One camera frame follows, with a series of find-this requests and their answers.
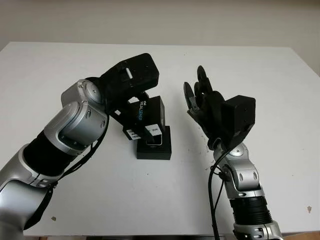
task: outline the black base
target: black base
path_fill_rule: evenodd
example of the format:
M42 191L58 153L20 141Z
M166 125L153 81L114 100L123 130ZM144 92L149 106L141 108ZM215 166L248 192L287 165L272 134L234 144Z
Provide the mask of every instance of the black base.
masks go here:
M162 134L161 145L148 145L146 140L138 139L136 146L137 159L170 160L171 152L171 135L169 126L165 126L165 133Z

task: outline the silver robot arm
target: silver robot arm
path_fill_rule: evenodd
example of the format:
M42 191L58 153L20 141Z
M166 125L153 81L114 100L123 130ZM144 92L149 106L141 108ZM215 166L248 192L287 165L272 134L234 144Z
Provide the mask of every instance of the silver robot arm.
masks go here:
M106 130L105 106L91 81L77 81L61 102L37 138L0 170L0 240L24 239L23 230L40 220L66 167Z
M219 145L215 160L223 154ZM267 208L259 174L249 159L249 151L240 143L219 163L225 176L224 187L233 208L234 231L239 240L283 240L278 223Z

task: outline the white wall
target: white wall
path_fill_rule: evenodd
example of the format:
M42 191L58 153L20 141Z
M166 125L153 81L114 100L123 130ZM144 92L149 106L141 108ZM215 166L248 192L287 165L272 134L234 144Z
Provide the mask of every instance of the white wall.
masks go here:
M320 0L0 0L9 41L285 46L320 74Z

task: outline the white label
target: white label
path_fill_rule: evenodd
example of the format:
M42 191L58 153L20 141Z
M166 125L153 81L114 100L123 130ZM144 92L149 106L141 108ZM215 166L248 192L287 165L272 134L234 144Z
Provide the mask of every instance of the white label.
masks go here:
M157 136L162 134L158 124L148 125L148 126L145 126L145 128L151 133L152 136Z
M132 140L136 140L136 139L140 139L140 138L141 138L141 137L138 136L138 134L136 134L136 133L135 133L134 131L132 131L131 129L127 130L126 132L129 134L129 136L130 136L130 138L131 138Z
M161 135L162 134L158 124L148 125L148 126L145 126L145 128L151 133L152 136L157 136L157 135ZM129 134L129 136L130 136L130 138L132 140L136 140L136 139L140 139L141 138L141 137L138 136L138 134L136 134L131 129L128 129L126 132Z

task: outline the black arm segment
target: black arm segment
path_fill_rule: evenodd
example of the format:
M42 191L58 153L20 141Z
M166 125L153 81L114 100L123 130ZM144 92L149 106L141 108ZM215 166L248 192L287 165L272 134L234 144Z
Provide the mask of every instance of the black arm segment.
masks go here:
M44 131L24 149L26 163L35 172L54 177L61 175L66 167L77 157L56 148L45 136Z

